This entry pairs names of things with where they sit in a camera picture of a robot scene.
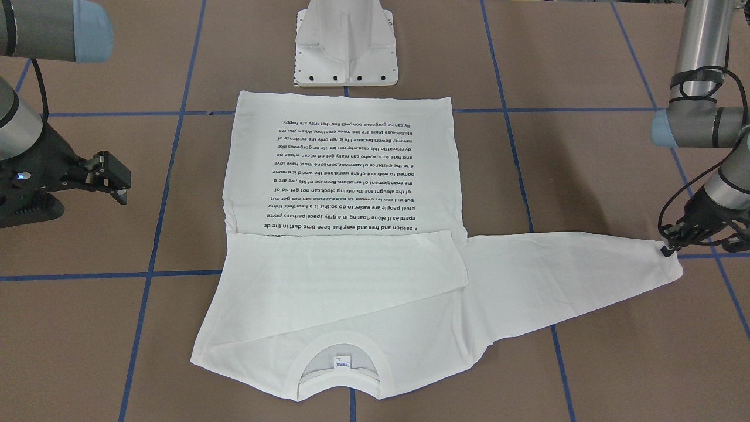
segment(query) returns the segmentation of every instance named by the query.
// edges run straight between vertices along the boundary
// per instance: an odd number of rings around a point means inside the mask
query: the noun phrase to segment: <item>blue tape line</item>
[[[349,388],[349,422],[357,422],[357,390]]]
[[[140,346],[140,337],[143,332],[143,320],[146,316],[146,305],[149,302],[149,292],[151,291],[151,277],[147,277],[143,286],[143,296],[141,297],[141,307],[138,311],[138,324],[136,326],[136,335],[133,339],[133,350],[130,351],[130,363],[127,368],[127,377],[125,378],[125,389],[122,393],[122,403],[120,404],[119,422],[125,422],[125,412],[128,409],[128,399],[131,396],[131,386],[133,385],[133,373],[136,367],[136,358],[138,357],[138,347]]]
[[[221,270],[175,270],[139,271],[132,273],[80,273],[80,274],[37,274],[30,276],[0,276],[0,282],[43,282],[49,280],[88,280],[88,279],[134,279],[138,277],[176,276],[219,276]]]
[[[177,153],[177,146],[179,145],[179,139],[180,139],[180,133],[182,132],[182,122],[185,119],[185,108],[187,107],[188,102],[188,95],[190,94],[190,84],[191,80],[193,78],[193,68],[195,66],[195,58],[198,55],[198,46],[200,44],[200,32],[203,28],[203,16],[206,13],[206,0],[202,0],[200,5],[200,15],[198,16],[198,27],[195,32],[195,40],[193,42],[193,52],[190,55],[190,66],[187,68],[187,78],[185,79],[185,88],[182,93],[182,105],[180,106],[180,114],[179,118],[177,120],[177,129],[175,130],[175,139],[172,143],[172,154],[169,157],[169,167],[166,170],[166,180],[164,181],[164,190],[161,197],[161,207],[159,209],[159,218],[157,220],[156,224],[156,231],[154,233],[154,246],[151,251],[151,260],[148,263],[148,271],[152,272],[154,270],[154,265],[156,263],[156,254],[159,249],[159,239],[161,236],[161,228],[162,224],[164,223],[164,212],[167,207],[167,198],[169,197],[170,192],[170,177],[172,176],[172,168],[175,164],[175,155]],[[145,285],[143,286],[143,299],[141,301],[141,310],[138,314],[138,325],[136,326],[136,335],[135,339],[133,340],[133,350],[130,354],[130,364],[127,368],[127,378],[125,379],[125,389],[122,394],[122,404],[120,406],[120,418],[119,422],[125,422],[125,412],[128,409],[128,398],[130,397],[131,392],[131,385],[133,384],[133,373],[135,372],[135,366],[136,366],[136,358],[138,355],[138,346],[140,343],[140,336],[141,332],[143,330],[143,320],[146,316],[146,306],[149,302],[149,291],[151,290],[151,281],[152,278],[149,276],[145,280]]]
[[[47,280],[87,280],[87,279],[132,279],[147,277],[149,273],[90,273],[90,274],[40,274],[36,276],[0,276],[0,282],[42,282]]]
[[[526,218],[529,220],[529,232],[534,232],[534,221],[531,218],[531,209],[529,208],[529,200],[526,196],[526,187],[524,186],[524,176],[521,173],[521,163],[518,160],[518,152],[515,147],[515,139],[513,138],[513,128],[511,127],[510,115],[508,115],[508,106],[506,102],[505,91],[503,90],[503,81],[500,79],[500,67],[497,65],[497,58],[495,56],[495,46],[492,42],[492,34],[490,33],[490,23],[487,19],[487,8],[485,7],[485,0],[479,0],[481,5],[481,15],[484,19],[484,30],[487,32],[487,42],[490,46],[490,56],[492,57],[492,65],[495,68],[495,80],[497,81],[497,91],[500,94],[500,103],[503,108],[502,114],[505,117],[505,128],[508,131],[508,140],[511,144],[511,153],[513,155],[513,164],[515,164],[516,172],[518,173],[518,187],[520,188],[521,199],[523,199],[523,205],[526,207]]]
[[[560,368],[560,378],[562,378],[562,388],[565,390],[565,402],[568,403],[568,415],[570,416],[570,422],[575,422],[575,410],[573,409],[573,397],[570,394],[570,387],[568,386],[568,375],[565,371],[565,362],[563,361],[563,351],[560,349],[560,339],[557,337],[557,326],[552,324],[550,326],[552,331],[552,342],[555,344],[555,355],[557,355],[557,366]]]
[[[186,111],[186,116],[231,116],[234,110]]]
[[[90,113],[50,113],[49,117],[121,117],[121,116],[179,116],[178,111],[95,111]]]
[[[677,254],[677,257],[682,260],[691,260],[691,259],[708,259],[713,258],[713,254]]]
[[[348,90],[344,96],[349,97]],[[654,111],[651,107],[572,107],[572,108],[455,108],[455,113],[581,113],[581,112],[635,112]],[[184,116],[231,116],[234,110],[191,110],[183,112]],[[179,116],[179,111],[93,111],[79,113],[50,113],[49,117],[138,117],[138,116]]]
[[[32,60],[26,60],[26,64],[23,66],[23,71],[21,72],[21,76],[18,78],[18,83],[16,84],[16,92],[21,93],[21,87],[23,86],[23,81],[26,79],[26,74],[29,72],[29,67],[31,67]]]
[[[750,252],[736,252],[736,253],[733,253],[733,254],[719,252],[718,256],[720,256],[721,259],[724,259],[724,258],[750,258]]]
[[[722,274],[721,278],[724,279],[724,285],[727,287],[727,291],[729,292],[729,297],[732,298],[734,310],[737,312],[737,316],[740,319],[739,322],[742,324],[742,328],[745,329],[745,335],[747,336],[748,340],[750,340],[750,327],[748,326],[748,320],[747,318],[745,318],[745,313],[743,312],[743,308],[740,305],[740,301],[737,299],[737,295],[734,293],[732,282],[729,281],[727,272],[724,269],[724,264],[722,264],[722,260],[719,257],[719,254],[716,252],[716,248],[714,246],[711,246],[711,250],[713,251],[714,258],[716,259],[716,266],[718,266],[719,268],[718,271]]]
[[[221,270],[154,271],[153,277],[219,276]]]
[[[454,113],[504,113],[502,108],[455,108]]]
[[[509,113],[579,113],[596,111],[654,111],[651,107],[509,108]]]
[[[656,110],[657,109],[656,100],[654,99],[654,96],[651,93],[651,87],[649,86],[649,82],[646,80],[646,74],[644,73],[644,70],[641,67],[640,62],[638,61],[638,57],[635,55],[633,44],[631,44],[630,38],[628,38],[628,32],[625,30],[625,25],[623,25],[623,20],[620,19],[620,14],[617,13],[617,7],[614,5],[614,3],[610,3],[610,6],[612,6],[614,17],[617,18],[617,24],[619,25],[620,31],[622,31],[623,33],[622,36],[625,37],[625,42],[628,44],[630,55],[633,56],[635,67],[638,68],[638,73],[640,74],[640,79],[643,81],[643,86],[646,87],[646,93],[649,95],[649,99],[651,100],[651,105],[653,106],[653,109]]]
[[[685,170],[683,169],[682,163],[680,163],[680,157],[677,156],[677,150],[674,148],[670,148],[669,150],[670,152],[672,152],[672,159],[674,160],[674,164],[677,165],[677,171],[679,171],[679,177],[682,179],[683,185],[687,185],[689,180],[685,175]],[[688,186],[687,191],[690,196],[693,196],[693,188]]]

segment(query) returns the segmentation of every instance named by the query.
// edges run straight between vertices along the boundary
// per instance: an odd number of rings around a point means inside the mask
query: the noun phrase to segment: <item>white mounting bracket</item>
[[[310,0],[297,14],[297,86],[383,86],[398,81],[393,14],[380,0]]]

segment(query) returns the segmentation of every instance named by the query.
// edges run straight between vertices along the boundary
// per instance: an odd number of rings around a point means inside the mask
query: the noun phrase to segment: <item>brown floor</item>
[[[226,252],[221,187],[241,89],[451,96],[469,235],[532,224],[657,239],[678,168],[690,177],[726,153],[676,161],[649,140],[681,5],[382,0],[399,84],[344,90],[292,87],[308,0],[100,3],[112,58],[41,65],[50,122],[80,155],[107,149],[130,167],[130,203],[65,192],[62,218],[0,231],[4,422],[750,420],[750,254],[711,249],[686,250],[672,285],[500,341],[475,368],[380,402],[336,388],[298,404],[189,362]],[[746,83],[749,41],[737,14],[730,67]],[[39,109],[25,66],[2,59],[0,75]],[[732,83],[720,102],[739,104]]]

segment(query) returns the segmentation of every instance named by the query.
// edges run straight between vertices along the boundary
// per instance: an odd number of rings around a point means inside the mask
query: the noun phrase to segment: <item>neckline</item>
[[[314,357],[324,349],[339,344],[353,345],[363,350],[372,360],[379,380],[356,369],[332,369],[325,371],[322,375],[300,382],[302,373]],[[391,367],[380,347],[372,339],[361,333],[348,330],[335,331],[315,338],[299,352],[297,358],[290,365],[283,390],[285,396],[301,401],[323,390],[338,386],[355,388],[377,399],[388,396],[393,391]]]

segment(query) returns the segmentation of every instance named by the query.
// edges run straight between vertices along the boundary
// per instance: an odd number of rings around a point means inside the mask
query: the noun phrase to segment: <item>light blue cap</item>
[[[651,142],[656,146],[666,146],[667,148],[677,148],[677,141],[672,135],[672,128],[669,126],[666,110],[659,110],[651,121]]]
[[[89,0],[73,0],[77,63],[101,63],[112,55],[115,33],[107,12]]]

